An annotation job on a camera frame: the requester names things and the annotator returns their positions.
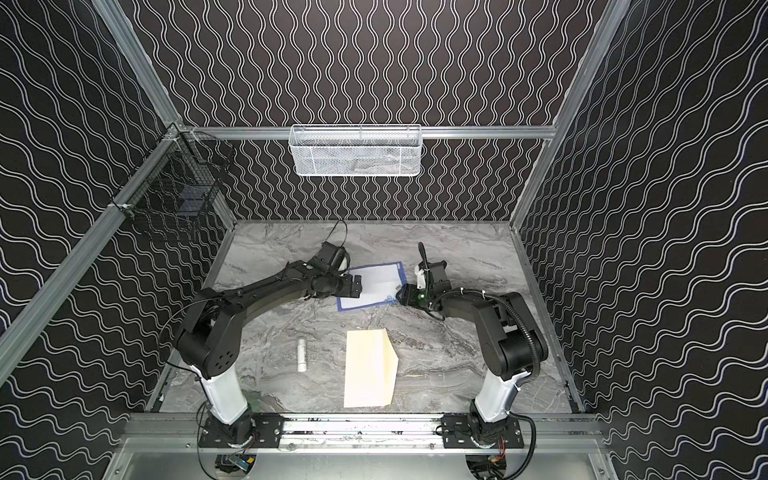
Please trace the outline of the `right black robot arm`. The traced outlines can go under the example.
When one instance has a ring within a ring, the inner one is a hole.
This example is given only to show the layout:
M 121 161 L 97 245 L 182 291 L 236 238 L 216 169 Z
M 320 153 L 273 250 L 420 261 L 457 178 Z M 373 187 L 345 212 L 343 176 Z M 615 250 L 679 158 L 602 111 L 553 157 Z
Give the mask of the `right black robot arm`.
M 440 293 L 415 284 L 400 288 L 403 306 L 441 318 L 472 323 L 487 372 L 480 392 L 470 404 L 470 435 L 480 445 L 496 442 L 514 421 L 512 404 L 521 387 L 540 374 L 548 346 L 522 296 L 454 288 Z

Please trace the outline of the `cream yellow envelope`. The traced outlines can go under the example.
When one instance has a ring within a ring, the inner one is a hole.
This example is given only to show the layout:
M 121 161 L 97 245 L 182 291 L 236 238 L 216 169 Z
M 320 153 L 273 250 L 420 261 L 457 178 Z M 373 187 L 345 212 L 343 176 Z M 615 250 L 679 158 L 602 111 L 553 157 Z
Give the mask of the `cream yellow envelope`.
M 384 407 L 394 395 L 399 358 L 386 329 L 346 334 L 344 407 Z

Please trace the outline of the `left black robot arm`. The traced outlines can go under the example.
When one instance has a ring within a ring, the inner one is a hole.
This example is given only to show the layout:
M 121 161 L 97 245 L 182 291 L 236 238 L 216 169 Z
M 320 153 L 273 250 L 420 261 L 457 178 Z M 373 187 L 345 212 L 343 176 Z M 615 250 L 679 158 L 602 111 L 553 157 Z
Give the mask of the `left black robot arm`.
M 213 427 L 231 446 L 253 438 L 253 411 L 246 400 L 235 363 L 244 327 L 255 318 L 298 299 L 361 296 L 362 277 L 317 263 L 295 261 L 278 273 L 244 287 L 206 288 L 185 314 L 175 333 L 175 349 L 198 375 Z

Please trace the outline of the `blue bordered white letter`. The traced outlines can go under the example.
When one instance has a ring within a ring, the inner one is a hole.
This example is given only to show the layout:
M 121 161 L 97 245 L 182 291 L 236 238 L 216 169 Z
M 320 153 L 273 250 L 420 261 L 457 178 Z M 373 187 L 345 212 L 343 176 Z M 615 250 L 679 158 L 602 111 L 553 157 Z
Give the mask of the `blue bordered white letter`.
M 407 283 L 401 262 L 357 267 L 350 273 L 361 277 L 362 292 L 359 298 L 338 298 L 339 312 L 397 303 L 396 294 Z

